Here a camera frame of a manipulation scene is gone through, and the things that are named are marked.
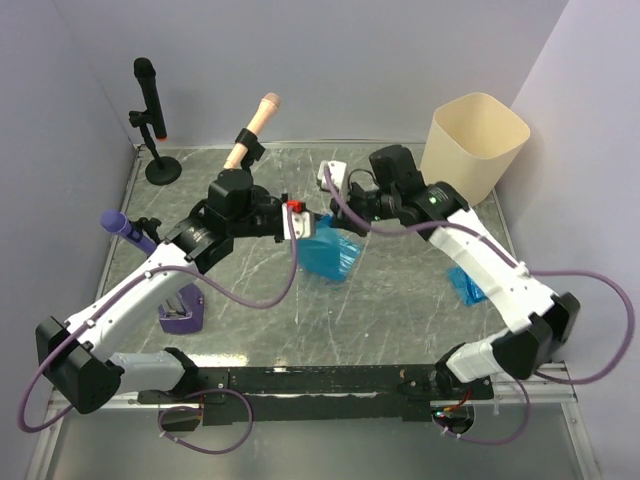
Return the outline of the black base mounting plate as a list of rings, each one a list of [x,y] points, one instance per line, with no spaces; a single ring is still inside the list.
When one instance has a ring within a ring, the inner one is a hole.
[[[432,364],[203,367],[181,397],[143,391],[141,404],[196,406],[206,426],[247,418],[244,403],[222,390],[243,395],[256,422],[399,418],[429,422],[432,408],[448,402],[491,400],[487,377],[470,384],[444,380]]]

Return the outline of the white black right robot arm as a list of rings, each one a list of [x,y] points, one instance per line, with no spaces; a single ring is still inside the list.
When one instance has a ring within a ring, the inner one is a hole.
[[[479,287],[505,324],[500,332],[451,349],[438,362],[441,394],[458,398],[477,379],[531,377],[563,346],[580,311],[578,299],[537,280],[503,248],[470,204],[448,183],[428,184],[410,150],[381,148],[369,157],[375,189],[350,182],[343,162],[325,162],[321,188],[332,194],[334,225],[364,236],[376,220],[396,219],[447,255]]]

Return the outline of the peach pink microphone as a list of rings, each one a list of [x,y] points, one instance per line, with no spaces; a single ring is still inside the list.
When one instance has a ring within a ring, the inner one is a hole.
[[[260,158],[264,153],[264,147],[259,143],[258,135],[278,111],[280,104],[281,99],[275,93],[268,93],[260,101],[248,125],[237,136],[235,145],[223,165],[224,169],[247,169],[253,161]]]

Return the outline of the blue plastic trash bag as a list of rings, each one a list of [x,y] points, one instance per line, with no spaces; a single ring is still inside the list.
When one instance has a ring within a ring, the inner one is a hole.
[[[358,260],[362,246],[331,227],[333,217],[316,222],[315,235],[298,241],[298,264],[305,271],[334,282],[343,282]]]

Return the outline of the cream plastic trash bin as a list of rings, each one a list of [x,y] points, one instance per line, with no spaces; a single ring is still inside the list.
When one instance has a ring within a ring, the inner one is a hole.
[[[486,93],[459,97],[434,111],[420,170],[476,206],[491,193],[531,135],[509,107]]]

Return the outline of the purple microphone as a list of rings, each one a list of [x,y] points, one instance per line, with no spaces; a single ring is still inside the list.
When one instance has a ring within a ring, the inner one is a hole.
[[[153,254],[156,249],[156,244],[145,235],[142,228],[135,226],[121,211],[105,210],[100,217],[100,224],[106,232],[124,239],[147,256]]]

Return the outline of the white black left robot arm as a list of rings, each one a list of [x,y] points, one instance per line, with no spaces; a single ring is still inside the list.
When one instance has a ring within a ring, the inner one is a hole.
[[[125,280],[66,321],[49,319],[37,327],[41,375],[81,414],[135,391],[189,400],[198,386],[195,363],[176,348],[123,354],[118,348],[126,335],[171,295],[203,278],[232,252],[235,239],[296,242],[314,235],[318,218],[302,201],[271,196],[248,171],[222,171],[207,198]]]

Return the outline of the purple wedge holder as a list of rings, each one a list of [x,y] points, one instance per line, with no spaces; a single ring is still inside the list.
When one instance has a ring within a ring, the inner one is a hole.
[[[170,335],[198,333],[204,324],[204,307],[202,291],[189,284],[158,307],[160,327]]]

